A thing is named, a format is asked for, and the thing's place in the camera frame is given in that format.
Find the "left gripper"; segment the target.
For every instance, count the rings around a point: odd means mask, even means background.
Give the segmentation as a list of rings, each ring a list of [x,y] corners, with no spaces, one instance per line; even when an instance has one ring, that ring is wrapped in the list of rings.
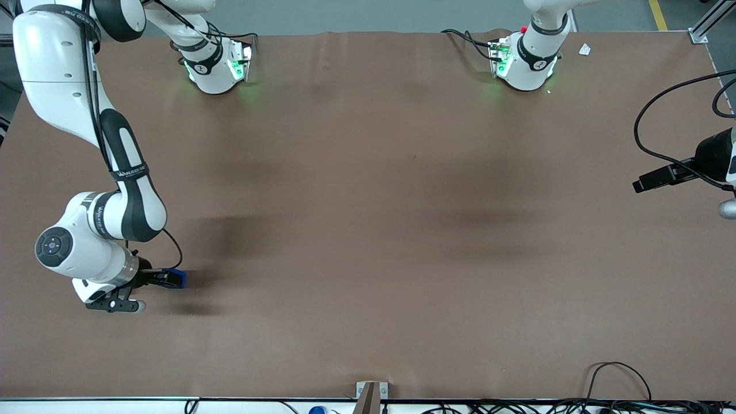
[[[721,182],[729,182],[734,176],[734,128],[725,129],[697,145],[692,168],[705,177]],[[639,176],[632,186],[639,194],[665,186],[675,186],[694,180],[696,176],[686,168],[671,163]]]

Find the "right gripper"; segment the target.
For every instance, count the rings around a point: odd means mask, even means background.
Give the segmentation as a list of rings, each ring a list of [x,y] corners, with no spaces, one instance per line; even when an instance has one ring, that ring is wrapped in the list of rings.
[[[151,270],[152,277],[168,277],[169,269],[152,269],[151,262],[147,259],[137,260],[137,273],[129,280],[115,280],[105,283],[92,282],[86,279],[72,278],[72,286],[76,295],[85,305],[92,304],[97,300],[110,298],[111,294],[118,297],[120,290],[127,294],[127,298],[139,286],[161,286],[161,288],[173,288],[166,278],[150,278],[144,282],[143,270]]]

